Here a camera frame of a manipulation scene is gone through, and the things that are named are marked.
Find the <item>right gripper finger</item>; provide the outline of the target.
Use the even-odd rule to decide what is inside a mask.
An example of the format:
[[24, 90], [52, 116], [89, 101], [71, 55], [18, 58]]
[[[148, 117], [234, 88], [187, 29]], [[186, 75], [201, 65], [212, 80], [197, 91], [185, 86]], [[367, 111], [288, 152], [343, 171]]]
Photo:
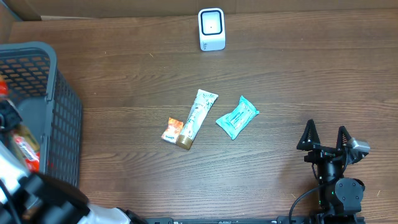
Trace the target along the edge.
[[351, 136], [349, 135], [349, 132], [344, 126], [340, 126], [338, 129], [338, 137], [336, 141], [336, 148], [337, 149], [343, 149], [348, 141], [351, 139]]
[[320, 145], [320, 138], [316, 130], [314, 120], [307, 121], [306, 127], [297, 144], [297, 149], [301, 151], [312, 151]]

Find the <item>teal wet wipes pack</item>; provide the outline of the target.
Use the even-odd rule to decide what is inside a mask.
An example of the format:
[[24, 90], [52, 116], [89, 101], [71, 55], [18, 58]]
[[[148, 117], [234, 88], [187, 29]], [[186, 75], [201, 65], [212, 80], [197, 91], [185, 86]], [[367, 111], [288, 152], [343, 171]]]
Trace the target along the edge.
[[232, 139], [235, 140], [248, 123], [259, 114], [256, 107], [241, 96], [238, 106], [230, 113], [216, 120], [218, 124]]

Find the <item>white cream tube gold cap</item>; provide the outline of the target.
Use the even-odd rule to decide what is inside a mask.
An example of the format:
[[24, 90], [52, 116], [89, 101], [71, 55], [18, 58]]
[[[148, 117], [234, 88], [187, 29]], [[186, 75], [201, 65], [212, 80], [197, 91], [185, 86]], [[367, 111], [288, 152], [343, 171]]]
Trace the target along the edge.
[[187, 121], [178, 135], [176, 145], [189, 150], [200, 130], [209, 110], [217, 100], [218, 95], [199, 89], [192, 104]]

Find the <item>small orange snack packet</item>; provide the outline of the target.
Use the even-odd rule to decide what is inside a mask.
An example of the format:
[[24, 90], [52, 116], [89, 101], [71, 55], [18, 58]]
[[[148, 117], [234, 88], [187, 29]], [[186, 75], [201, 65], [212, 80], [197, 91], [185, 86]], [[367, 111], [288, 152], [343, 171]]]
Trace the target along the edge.
[[161, 135], [161, 139], [167, 141], [169, 143], [175, 144], [177, 142], [177, 138], [183, 128], [184, 123], [177, 119], [173, 119], [169, 117], [168, 126], [166, 130]]

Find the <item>orange spaghetti pack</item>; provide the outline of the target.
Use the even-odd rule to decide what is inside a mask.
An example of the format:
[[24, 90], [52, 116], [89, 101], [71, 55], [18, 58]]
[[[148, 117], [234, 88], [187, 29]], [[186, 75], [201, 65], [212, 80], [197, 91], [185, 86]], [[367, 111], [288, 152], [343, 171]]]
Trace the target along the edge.
[[22, 124], [14, 103], [9, 99], [9, 89], [1, 78], [1, 142], [30, 171], [40, 170], [40, 145], [27, 126]]

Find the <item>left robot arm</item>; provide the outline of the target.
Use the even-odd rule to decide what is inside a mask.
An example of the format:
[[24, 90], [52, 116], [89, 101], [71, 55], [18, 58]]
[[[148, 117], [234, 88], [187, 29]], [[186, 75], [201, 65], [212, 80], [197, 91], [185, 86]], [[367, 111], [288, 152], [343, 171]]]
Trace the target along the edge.
[[130, 210], [89, 203], [75, 186], [23, 166], [1, 145], [1, 223], [147, 223]]

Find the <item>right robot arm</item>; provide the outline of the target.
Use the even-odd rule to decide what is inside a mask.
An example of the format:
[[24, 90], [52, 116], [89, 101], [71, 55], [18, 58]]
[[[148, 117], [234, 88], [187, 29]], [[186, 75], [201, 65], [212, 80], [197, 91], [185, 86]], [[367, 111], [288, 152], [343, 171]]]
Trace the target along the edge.
[[[357, 217], [365, 185], [359, 179], [345, 177], [347, 166], [364, 159], [370, 152], [370, 145], [349, 135], [344, 126], [338, 129], [335, 147], [321, 145], [314, 120], [307, 121], [297, 144], [297, 149], [307, 151], [304, 161], [312, 165], [318, 186], [302, 194], [289, 210], [289, 223], [364, 223]], [[318, 192], [320, 209], [308, 217], [294, 218], [295, 206], [306, 196]]]

